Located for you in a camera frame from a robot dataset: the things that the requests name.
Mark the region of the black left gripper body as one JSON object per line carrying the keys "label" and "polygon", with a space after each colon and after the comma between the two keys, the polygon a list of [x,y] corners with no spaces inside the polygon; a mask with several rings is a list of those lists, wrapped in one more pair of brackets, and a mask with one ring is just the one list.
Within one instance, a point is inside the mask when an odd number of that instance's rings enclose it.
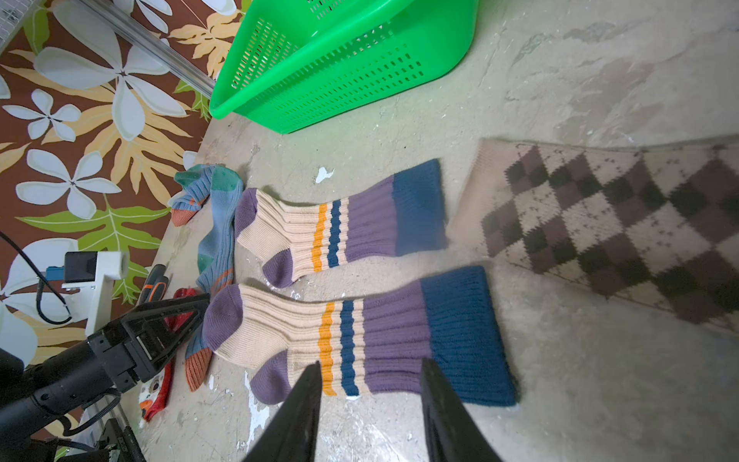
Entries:
{"label": "black left gripper body", "polygon": [[33,402],[51,415],[63,415],[111,389],[130,390],[139,383],[135,368],[123,344],[97,333],[31,369]]}

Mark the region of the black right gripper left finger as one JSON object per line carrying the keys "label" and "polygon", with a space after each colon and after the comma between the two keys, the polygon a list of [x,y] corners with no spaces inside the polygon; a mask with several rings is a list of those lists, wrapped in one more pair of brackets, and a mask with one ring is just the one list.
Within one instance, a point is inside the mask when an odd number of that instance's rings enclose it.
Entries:
{"label": "black right gripper left finger", "polygon": [[313,462],[321,413],[321,365],[308,366],[243,462]]}

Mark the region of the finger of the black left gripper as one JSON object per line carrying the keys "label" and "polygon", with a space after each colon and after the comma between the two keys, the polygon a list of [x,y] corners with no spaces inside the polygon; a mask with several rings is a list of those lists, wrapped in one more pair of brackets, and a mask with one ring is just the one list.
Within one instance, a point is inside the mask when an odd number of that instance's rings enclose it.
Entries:
{"label": "finger of the black left gripper", "polygon": [[[176,353],[202,326],[210,304],[209,294],[178,300],[160,300],[137,306],[119,319],[123,328],[125,350],[134,361],[136,375],[157,375],[167,359]],[[177,331],[169,331],[164,319],[179,314],[191,314]]]}

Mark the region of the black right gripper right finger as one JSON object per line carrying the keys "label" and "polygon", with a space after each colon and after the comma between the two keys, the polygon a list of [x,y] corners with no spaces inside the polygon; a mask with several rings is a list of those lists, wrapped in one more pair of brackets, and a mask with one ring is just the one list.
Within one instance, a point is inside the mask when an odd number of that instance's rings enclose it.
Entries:
{"label": "black right gripper right finger", "polygon": [[431,462],[502,462],[451,388],[438,364],[421,365],[425,444]]}

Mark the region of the cream purple striped sock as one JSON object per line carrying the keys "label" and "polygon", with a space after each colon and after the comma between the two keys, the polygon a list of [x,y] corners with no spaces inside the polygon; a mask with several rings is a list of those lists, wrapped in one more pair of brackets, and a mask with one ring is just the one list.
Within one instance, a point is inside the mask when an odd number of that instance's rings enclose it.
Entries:
{"label": "cream purple striped sock", "polygon": [[304,369],[321,368],[329,397],[421,392],[421,364],[437,363],[465,403],[517,402],[487,273],[471,266],[367,298],[288,300],[233,285],[210,303],[205,344],[250,369],[259,402],[284,402]]}
{"label": "cream purple striped sock", "polygon": [[432,159],[364,192],[297,206],[249,188],[235,214],[238,244],[260,262],[271,286],[368,257],[446,247],[441,164]]}

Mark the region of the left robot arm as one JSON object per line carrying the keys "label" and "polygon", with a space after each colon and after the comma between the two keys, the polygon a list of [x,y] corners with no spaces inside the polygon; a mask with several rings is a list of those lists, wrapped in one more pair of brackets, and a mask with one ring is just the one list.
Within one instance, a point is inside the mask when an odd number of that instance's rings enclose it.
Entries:
{"label": "left robot arm", "polygon": [[38,365],[24,366],[2,352],[2,460],[52,460],[53,450],[33,435],[59,421],[71,436],[67,413],[105,396],[119,400],[150,381],[200,328],[209,303],[209,295],[201,294],[141,304]]}

